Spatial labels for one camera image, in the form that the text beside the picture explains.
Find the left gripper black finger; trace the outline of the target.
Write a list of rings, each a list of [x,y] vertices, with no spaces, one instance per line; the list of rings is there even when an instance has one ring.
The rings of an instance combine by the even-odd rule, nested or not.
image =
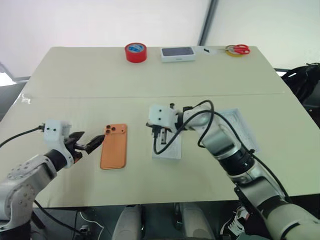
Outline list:
[[[91,154],[95,149],[97,149],[103,143],[104,139],[105,139],[104,135],[95,136],[87,144],[84,145],[84,151],[88,155]]]
[[[77,132],[73,132],[71,133],[68,138],[67,138],[67,143],[68,144],[76,144],[80,138],[84,135],[84,131],[77,131]]]

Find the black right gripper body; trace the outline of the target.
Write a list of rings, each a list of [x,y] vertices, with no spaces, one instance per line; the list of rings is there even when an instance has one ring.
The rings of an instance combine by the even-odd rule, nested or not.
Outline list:
[[[165,128],[165,129],[167,129],[167,131],[171,131],[169,128],[167,128],[167,127],[163,127],[163,126],[160,126],[160,125],[156,125],[156,124],[150,124],[150,123],[146,123],[145,124],[147,127],[149,127],[149,128],[151,128],[151,129],[160,129],[160,134],[161,134],[161,130],[162,130],[162,128]]]

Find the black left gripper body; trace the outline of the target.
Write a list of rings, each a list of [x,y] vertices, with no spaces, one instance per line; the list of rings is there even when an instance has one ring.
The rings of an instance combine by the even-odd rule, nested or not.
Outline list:
[[[64,146],[70,152],[74,162],[78,162],[83,157],[82,152],[86,151],[86,146],[79,144],[78,141],[79,138],[66,138],[63,140]]]

